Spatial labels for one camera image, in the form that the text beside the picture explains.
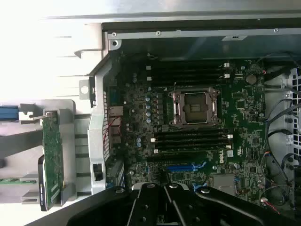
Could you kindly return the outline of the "grey chipset heatsink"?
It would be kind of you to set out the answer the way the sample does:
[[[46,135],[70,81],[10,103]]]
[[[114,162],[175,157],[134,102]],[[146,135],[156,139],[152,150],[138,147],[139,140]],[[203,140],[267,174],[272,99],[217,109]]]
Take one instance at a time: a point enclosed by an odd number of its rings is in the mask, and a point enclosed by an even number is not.
[[[213,188],[235,196],[234,174],[219,174],[213,176]]]

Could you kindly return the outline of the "blue expansion slot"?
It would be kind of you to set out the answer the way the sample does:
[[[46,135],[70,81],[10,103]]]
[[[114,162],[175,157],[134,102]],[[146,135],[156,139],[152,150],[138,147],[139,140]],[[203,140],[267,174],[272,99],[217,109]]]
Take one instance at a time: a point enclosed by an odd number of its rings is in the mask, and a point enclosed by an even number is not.
[[[173,165],[173,166],[167,166],[167,170],[170,172],[176,172],[176,171],[198,171],[199,169],[203,168],[203,165]]]

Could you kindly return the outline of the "open black PC case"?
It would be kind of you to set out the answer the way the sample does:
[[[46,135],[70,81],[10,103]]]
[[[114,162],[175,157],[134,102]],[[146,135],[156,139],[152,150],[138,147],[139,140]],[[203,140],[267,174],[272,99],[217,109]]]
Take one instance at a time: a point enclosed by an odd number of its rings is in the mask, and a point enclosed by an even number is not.
[[[105,147],[103,130],[108,124],[107,88],[119,69],[117,59],[120,56],[154,55],[163,62],[251,60],[265,71],[264,97],[268,78],[293,68],[301,69],[301,10],[296,15],[274,13],[246,18],[127,13],[48,16],[42,20],[55,27],[75,27],[74,36],[82,38],[84,45],[76,52],[79,58],[85,53],[96,54],[95,61],[87,64],[91,104],[87,129],[91,196],[109,189],[106,187],[106,161],[111,154]],[[260,167],[266,185],[257,203],[249,203],[272,208],[287,218],[301,221],[301,148],[286,146],[273,152],[265,140]],[[180,226],[176,220],[168,218],[164,186],[161,185],[159,192],[157,226]]]

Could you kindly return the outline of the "grey parts rack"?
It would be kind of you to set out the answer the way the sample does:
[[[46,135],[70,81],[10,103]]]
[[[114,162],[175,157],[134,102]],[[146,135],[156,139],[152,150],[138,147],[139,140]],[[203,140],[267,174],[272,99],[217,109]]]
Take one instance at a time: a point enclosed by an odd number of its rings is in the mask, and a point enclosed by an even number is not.
[[[87,133],[78,132],[80,118],[75,115],[75,102],[70,99],[28,101],[0,101],[0,106],[18,106],[17,121],[0,121],[0,178],[36,180],[31,185],[0,185],[0,203],[40,204],[38,159],[42,156],[42,126],[40,119],[46,111],[57,111],[63,145],[64,187],[61,207],[76,200],[80,191],[77,179],[88,177],[87,170],[79,170],[77,160],[87,167]]]

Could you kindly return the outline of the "green motherboard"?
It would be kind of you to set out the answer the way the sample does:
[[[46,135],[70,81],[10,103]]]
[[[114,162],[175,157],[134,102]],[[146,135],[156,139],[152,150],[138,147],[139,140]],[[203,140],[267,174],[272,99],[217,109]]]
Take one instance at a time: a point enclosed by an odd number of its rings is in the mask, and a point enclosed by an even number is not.
[[[257,203],[265,188],[260,159],[265,150],[264,69],[251,60],[160,61],[157,56],[122,55],[108,94],[103,130],[106,187],[131,188],[164,170],[190,190],[213,187],[213,176],[234,174],[235,196]],[[254,74],[250,85],[246,76]],[[169,122],[176,89],[212,87],[221,92],[214,127],[178,129]],[[203,165],[170,172],[167,166]]]

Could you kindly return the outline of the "green RAM stick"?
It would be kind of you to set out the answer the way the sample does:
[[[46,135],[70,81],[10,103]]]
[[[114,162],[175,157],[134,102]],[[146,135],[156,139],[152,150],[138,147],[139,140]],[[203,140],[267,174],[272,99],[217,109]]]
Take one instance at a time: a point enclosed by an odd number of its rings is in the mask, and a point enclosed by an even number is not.
[[[22,180],[20,178],[0,178],[0,185],[31,185],[36,183],[36,180]]]

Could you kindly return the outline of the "metal CPU socket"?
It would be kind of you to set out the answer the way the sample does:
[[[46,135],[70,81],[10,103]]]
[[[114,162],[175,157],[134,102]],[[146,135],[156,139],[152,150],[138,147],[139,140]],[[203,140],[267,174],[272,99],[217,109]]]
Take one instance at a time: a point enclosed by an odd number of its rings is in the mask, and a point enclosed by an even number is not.
[[[176,89],[172,98],[173,117],[169,122],[178,129],[214,127],[222,122],[218,116],[221,92],[212,87]]]

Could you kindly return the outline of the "perforated metal disk bay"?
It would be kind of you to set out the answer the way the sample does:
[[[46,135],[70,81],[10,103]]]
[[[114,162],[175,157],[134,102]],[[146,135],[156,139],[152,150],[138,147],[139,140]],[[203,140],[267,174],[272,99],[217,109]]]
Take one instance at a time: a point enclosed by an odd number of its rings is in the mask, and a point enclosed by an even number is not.
[[[268,78],[265,105],[268,149],[301,148],[301,69]]]

